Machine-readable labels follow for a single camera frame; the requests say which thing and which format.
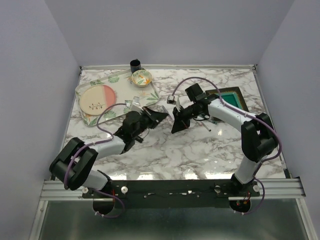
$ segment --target white wall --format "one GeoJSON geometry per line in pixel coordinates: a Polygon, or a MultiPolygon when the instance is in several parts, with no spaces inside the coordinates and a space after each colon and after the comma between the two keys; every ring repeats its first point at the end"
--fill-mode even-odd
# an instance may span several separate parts
{"type": "Polygon", "coordinates": [[[43,0],[0,7],[0,239],[28,239],[79,67],[43,0]]]}
{"type": "Polygon", "coordinates": [[[256,64],[293,0],[45,0],[82,66],[256,64]]]}
{"type": "Polygon", "coordinates": [[[296,0],[258,65],[288,169],[320,236],[320,1],[296,0]]]}

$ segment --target wire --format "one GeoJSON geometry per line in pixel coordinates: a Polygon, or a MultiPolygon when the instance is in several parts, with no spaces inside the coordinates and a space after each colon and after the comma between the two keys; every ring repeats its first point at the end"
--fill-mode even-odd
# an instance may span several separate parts
{"type": "Polygon", "coordinates": [[[247,196],[245,196],[245,197],[243,198],[245,204],[247,204],[247,203],[249,202],[250,198],[251,198],[250,191],[248,191],[248,199],[246,199],[246,197],[247,197],[247,196]]]}
{"type": "MultiPolygon", "coordinates": [[[[79,156],[79,154],[80,154],[85,148],[87,148],[87,147],[90,147],[90,146],[92,146],[92,145],[97,145],[97,144],[104,144],[104,143],[110,142],[112,139],[114,139],[114,135],[113,135],[111,132],[109,132],[108,130],[105,130],[105,129],[103,129],[103,128],[101,128],[101,127],[99,126],[99,121],[100,121],[101,117],[102,117],[107,111],[109,111],[111,108],[113,108],[113,107],[115,107],[115,106],[119,106],[119,105],[124,105],[124,106],[126,106],[125,103],[115,103],[115,104],[107,107],[106,110],[104,110],[103,113],[100,114],[100,116],[98,117],[98,119],[97,119],[97,121],[96,121],[96,127],[97,127],[99,130],[101,130],[101,131],[109,134],[111,137],[107,138],[106,140],[101,140],[101,141],[96,141],[96,142],[91,142],[91,143],[85,144],[84,146],[80,147],[79,150],[76,151],[76,153],[72,156],[71,161],[70,161],[70,163],[69,163],[69,165],[68,165],[68,167],[67,167],[67,169],[66,169],[66,172],[65,172],[65,175],[64,175],[64,179],[63,179],[64,189],[66,189],[66,190],[68,189],[68,176],[69,176],[70,170],[71,170],[71,168],[72,168],[72,165],[74,164],[74,162],[75,162],[76,158],[79,156]]],[[[96,215],[102,216],[103,218],[106,218],[106,219],[115,219],[115,218],[119,217],[119,216],[125,211],[125,209],[126,209],[125,204],[123,203],[123,201],[121,201],[120,198],[118,198],[118,197],[116,197],[116,196],[114,196],[114,195],[111,195],[111,194],[108,194],[108,193],[99,191],[99,190],[97,190],[97,189],[93,189],[93,190],[94,190],[95,192],[99,193],[99,194],[102,194],[102,195],[105,195],[105,196],[107,196],[107,197],[109,197],[109,198],[112,198],[112,199],[117,200],[117,201],[121,204],[121,206],[122,206],[122,211],[121,211],[118,215],[108,216],[108,215],[101,214],[101,213],[99,213],[98,211],[95,213],[96,215]]]]}
{"type": "Polygon", "coordinates": [[[104,143],[110,142],[110,141],[114,138],[114,135],[113,135],[111,132],[109,132],[109,131],[107,131],[107,130],[105,130],[105,129],[103,129],[103,128],[101,128],[101,127],[99,126],[99,121],[100,121],[101,117],[102,117],[108,110],[110,110],[111,108],[113,108],[113,107],[115,107],[115,106],[119,106],[119,105],[126,105],[126,104],[124,104],[124,103],[116,103],[116,104],[113,104],[113,105],[107,107],[107,109],[104,110],[103,113],[101,113],[101,115],[98,117],[98,119],[97,119],[97,121],[96,121],[96,127],[97,127],[98,129],[100,129],[101,131],[103,131],[103,132],[105,132],[105,133],[107,133],[107,134],[110,134],[111,137],[109,137],[109,138],[107,138],[107,139],[105,139],[105,140],[88,143],[88,144],[82,146],[81,148],[79,148],[79,150],[76,151],[76,153],[72,156],[71,161],[70,161],[70,163],[69,163],[69,165],[68,165],[68,167],[67,167],[67,169],[66,169],[66,172],[65,172],[65,175],[64,175],[64,179],[63,179],[64,189],[66,189],[66,190],[68,189],[68,176],[69,176],[70,170],[71,170],[71,168],[72,168],[72,165],[74,164],[74,162],[75,162],[76,158],[79,156],[79,154],[80,154],[85,148],[87,148],[87,147],[90,147],[90,146],[92,146],[92,145],[97,145],[97,144],[104,144],[104,143]]]}
{"type": "Polygon", "coordinates": [[[222,95],[221,95],[221,92],[220,92],[219,88],[218,88],[212,81],[210,81],[210,80],[208,80],[208,79],[206,79],[206,78],[204,78],[204,77],[199,77],[199,76],[187,77],[187,78],[183,79],[181,82],[179,82],[179,84],[175,87],[175,89],[173,90],[172,96],[175,95],[177,89],[180,87],[180,85],[181,85],[182,83],[184,83],[185,81],[190,80],[190,79],[200,79],[200,80],[204,80],[204,81],[210,83],[212,86],[214,86],[214,88],[215,88],[216,91],[218,92],[220,102],[221,102],[224,106],[226,106],[227,108],[235,111],[235,112],[238,113],[238,114],[241,114],[241,115],[246,116],[246,117],[248,117],[248,118],[250,118],[250,119],[256,120],[256,121],[259,122],[260,124],[264,125],[268,130],[270,130],[270,132],[272,132],[272,134],[275,136],[275,138],[277,139],[277,141],[278,141],[278,143],[279,143],[278,152],[276,153],[276,155],[271,156],[271,157],[269,157],[269,158],[266,158],[266,159],[262,160],[261,163],[264,163],[264,162],[269,161],[269,160],[273,160],[273,159],[275,159],[275,158],[277,158],[277,157],[280,156],[281,151],[282,151],[282,142],[281,142],[278,134],[276,133],[276,131],[275,131],[272,127],[270,127],[267,123],[265,123],[264,121],[260,120],[259,118],[256,118],[255,116],[251,116],[251,115],[246,115],[245,113],[243,113],[243,112],[240,111],[239,109],[237,109],[237,108],[229,105],[228,103],[226,103],[226,102],[223,100],[223,98],[222,98],[222,95]]]}
{"type": "Polygon", "coordinates": [[[260,181],[258,178],[254,177],[253,178],[254,180],[256,180],[258,183],[261,184],[261,187],[262,187],[262,198],[261,198],[261,201],[259,202],[259,204],[251,211],[248,211],[248,212],[240,212],[240,214],[242,215],[248,215],[248,214],[252,214],[254,213],[255,211],[257,211],[261,206],[262,206],[262,203],[264,202],[265,200],[265,197],[266,197],[266,189],[265,189],[265,186],[264,184],[262,183],[262,181],[260,181]]]}
{"type": "Polygon", "coordinates": [[[142,139],[145,139],[150,133],[150,128],[148,128],[148,132],[146,133],[146,135],[142,138],[142,139]]]}
{"type": "Polygon", "coordinates": [[[99,216],[101,216],[101,217],[103,217],[103,218],[106,218],[106,219],[116,219],[116,218],[118,218],[118,217],[126,210],[126,207],[125,207],[124,202],[123,202],[120,198],[118,198],[117,196],[114,196],[114,195],[111,195],[111,194],[108,194],[108,193],[105,193],[105,192],[103,192],[103,191],[99,191],[99,190],[96,190],[96,189],[93,189],[93,190],[94,190],[95,192],[101,194],[101,195],[104,195],[104,196],[107,196],[107,197],[112,198],[112,199],[114,199],[114,200],[117,200],[117,201],[121,204],[121,206],[122,206],[122,211],[121,211],[119,214],[117,214],[117,215],[108,216],[108,215],[101,214],[101,213],[98,212],[98,211],[95,212],[96,215],[99,215],[99,216]]]}

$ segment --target tray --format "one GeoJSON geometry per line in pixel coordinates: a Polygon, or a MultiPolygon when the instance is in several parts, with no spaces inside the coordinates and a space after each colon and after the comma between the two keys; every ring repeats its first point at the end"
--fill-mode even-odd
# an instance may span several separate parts
{"type": "MultiPolygon", "coordinates": [[[[146,87],[138,87],[134,85],[131,81],[130,69],[81,84],[75,88],[75,97],[81,113],[82,120],[84,124],[88,127],[93,127],[97,125],[97,120],[99,116],[89,115],[83,112],[79,106],[79,100],[81,95],[88,88],[99,84],[107,85],[113,89],[116,95],[116,103],[125,103],[128,101],[132,101],[134,97],[139,97],[141,106],[150,106],[152,104],[157,103],[160,99],[159,94],[152,82],[146,87]]],[[[119,116],[126,114],[128,111],[128,107],[116,106],[108,112],[106,112],[102,116],[99,123],[115,119],[119,116]]]]}

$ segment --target marble table surface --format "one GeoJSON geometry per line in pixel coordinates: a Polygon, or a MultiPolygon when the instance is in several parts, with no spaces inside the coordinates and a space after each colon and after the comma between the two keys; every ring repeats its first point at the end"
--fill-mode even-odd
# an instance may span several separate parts
{"type": "MultiPolygon", "coordinates": [[[[80,83],[103,78],[121,70],[83,70],[80,83]]],[[[177,84],[188,77],[204,77],[212,80],[219,88],[239,87],[251,113],[259,114],[264,106],[254,78],[249,69],[148,69],[153,75],[160,101],[151,109],[163,112],[164,105],[172,115],[173,105],[166,103],[177,84]]],[[[199,83],[203,90],[213,87],[201,80],[190,80],[180,86],[176,95],[181,105],[190,103],[185,89],[199,83]]],[[[102,123],[101,126],[115,132],[124,117],[102,123]]],[[[226,123],[217,125],[205,122],[211,129],[191,122],[190,128],[171,134],[172,121],[167,117],[155,129],[151,129],[143,143],[136,142],[133,148],[121,155],[99,159],[93,169],[101,170],[114,180],[184,180],[184,179],[229,179],[239,167],[243,153],[240,133],[226,123]]],[[[78,104],[73,105],[66,144],[71,138],[78,137],[85,142],[105,139],[107,134],[96,127],[84,125],[78,104]]],[[[257,173],[258,178],[284,178],[279,158],[264,163],[257,173]]]]}

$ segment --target small bowl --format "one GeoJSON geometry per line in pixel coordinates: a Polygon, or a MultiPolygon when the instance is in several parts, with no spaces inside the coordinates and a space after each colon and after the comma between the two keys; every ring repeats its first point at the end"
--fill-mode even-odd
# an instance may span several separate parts
{"type": "Polygon", "coordinates": [[[151,83],[153,78],[147,70],[138,70],[132,73],[131,80],[136,86],[144,88],[151,83]]]}

